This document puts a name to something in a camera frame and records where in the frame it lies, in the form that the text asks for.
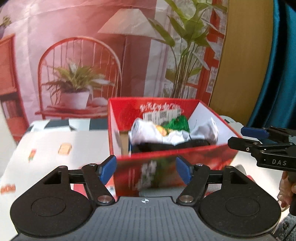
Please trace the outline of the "person right hand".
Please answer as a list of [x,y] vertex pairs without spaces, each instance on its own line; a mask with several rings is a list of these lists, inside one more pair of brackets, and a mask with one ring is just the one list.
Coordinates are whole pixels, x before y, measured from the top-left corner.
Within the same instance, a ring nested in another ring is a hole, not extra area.
[[289,181],[287,171],[283,171],[282,173],[279,191],[277,198],[281,208],[286,208],[291,205],[292,197],[295,194],[295,183]]

